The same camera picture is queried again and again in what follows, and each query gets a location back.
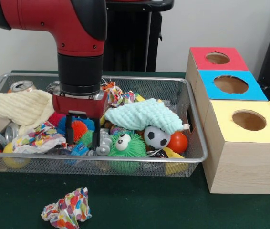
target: toy eye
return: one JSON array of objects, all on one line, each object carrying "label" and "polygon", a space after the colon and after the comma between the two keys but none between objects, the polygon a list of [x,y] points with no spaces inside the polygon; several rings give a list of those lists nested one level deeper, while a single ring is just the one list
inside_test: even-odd
[{"label": "toy eye", "polygon": [[117,150],[122,151],[122,150],[125,150],[127,148],[130,141],[131,141],[130,135],[122,134],[118,138],[118,141],[116,142],[115,146],[116,146]]}]

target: wire mesh tray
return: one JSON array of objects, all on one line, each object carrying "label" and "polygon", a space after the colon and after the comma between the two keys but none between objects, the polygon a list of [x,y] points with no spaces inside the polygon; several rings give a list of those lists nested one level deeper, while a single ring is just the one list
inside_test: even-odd
[{"label": "wire mesh tray", "polygon": [[[107,156],[25,155],[0,153],[0,171],[25,173],[63,173],[89,175],[134,175],[189,177],[198,163],[207,158],[208,152],[197,114],[193,92],[189,83],[178,78],[104,76],[115,81],[123,90],[139,92],[145,98],[161,99],[167,107],[178,114],[190,130],[183,133],[189,146],[178,158],[121,158]],[[9,73],[0,77],[0,93],[20,80],[34,82],[37,89],[46,90],[49,83],[59,80],[57,74]],[[122,172],[117,166],[132,167]]]}]

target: shape sorter box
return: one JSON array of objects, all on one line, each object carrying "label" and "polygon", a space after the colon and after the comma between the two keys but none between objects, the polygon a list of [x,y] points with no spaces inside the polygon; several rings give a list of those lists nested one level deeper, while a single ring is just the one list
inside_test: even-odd
[{"label": "shape sorter box", "polygon": [[270,194],[270,102],[211,100],[204,134],[211,193]]},{"label": "shape sorter box", "polygon": [[250,71],[199,70],[194,92],[202,126],[210,99],[268,101]]},{"label": "shape sorter box", "polygon": [[186,80],[195,91],[199,70],[248,71],[241,55],[232,47],[191,47],[186,70]]}]

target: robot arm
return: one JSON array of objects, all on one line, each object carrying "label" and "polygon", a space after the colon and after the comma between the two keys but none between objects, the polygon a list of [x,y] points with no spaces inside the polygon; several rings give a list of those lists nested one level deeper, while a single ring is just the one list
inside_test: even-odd
[{"label": "robot arm", "polygon": [[56,41],[60,90],[52,102],[56,112],[67,115],[69,144],[71,115],[78,115],[94,121],[93,145],[99,146],[107,102],[100,92],[106,20],[105,0],[0,0],[0,28],[48,31]]}]

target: mint green washcloth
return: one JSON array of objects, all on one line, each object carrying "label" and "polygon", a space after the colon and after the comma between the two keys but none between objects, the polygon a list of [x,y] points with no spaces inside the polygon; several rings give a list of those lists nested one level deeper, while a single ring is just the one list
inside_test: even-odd
[{"label": "mint green washcloth", "polygon": [[188,124],[183,125],[177,114],[156,99],[110,108],[105,113],[105,119],[128,130],[144,130],[152,125],[170,135],[189,128]]}]

